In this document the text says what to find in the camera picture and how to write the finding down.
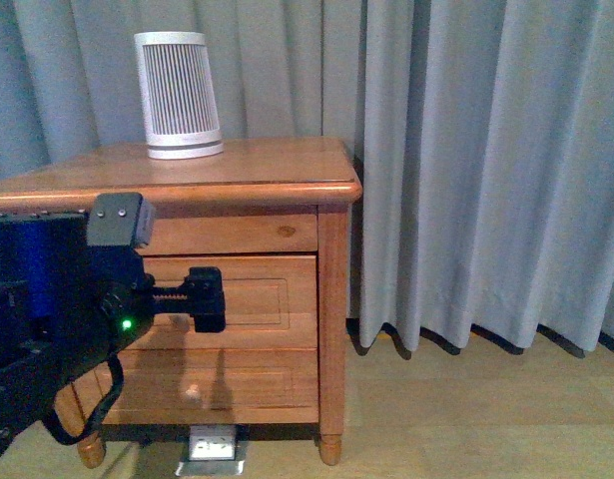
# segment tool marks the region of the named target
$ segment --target drawer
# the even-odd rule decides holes
[[[315,349],[124,351],[109,424],[317,422]],[[85,410],[111,385],[106,365],[76,383]]]
[[[192,266],[223,274],[227,329],[196,333],[186,314],[158,314],[132,349],[316,347],[315,256],[146,257],[156,284],[178,285]]]
[[[306,214],[156,220],[142,255],[302,252],[317,250],[315,211]]]

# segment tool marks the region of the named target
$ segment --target air purifier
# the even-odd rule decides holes
[[[146,32],[134,40],[149,157],[220,153],[224,146],[205,36]]]

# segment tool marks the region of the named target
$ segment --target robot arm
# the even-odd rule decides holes
[[[97,197],[92,212],[0,215],[0,456],[42,420],[62,444],[99,429],[123,387],[118,352],[161,312],[185,312],[196,332],[225,328],[220,271],[193,267],[178,287],[155,287],[135,247],[155,212],[139,194]],[[79,436],[55,411],[57,392],[107,362],[113,385]]]

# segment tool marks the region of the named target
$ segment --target electrical outlet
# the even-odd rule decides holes
[[[189,459],[233,460],[236,457],[236,432],[234,424],[191,426]]]

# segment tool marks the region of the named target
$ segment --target wooden nightstand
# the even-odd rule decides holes
[[[140,251],[157,283],[192,265],[223,273],[227,329],[195,334],[160,315],[122,353],[126,385],[109,424],[318,423],[323,462],[341,451],[347,211],[361,185],[340,140],[227,141],[203,159],[150,160],[116,145],[0,182],[0,211],[89,209],[96,195],[140,192],[157,209]],[[73,432],[106,392],[99,366],[57,399]],[[102,440],[79,444],[90,467]]]

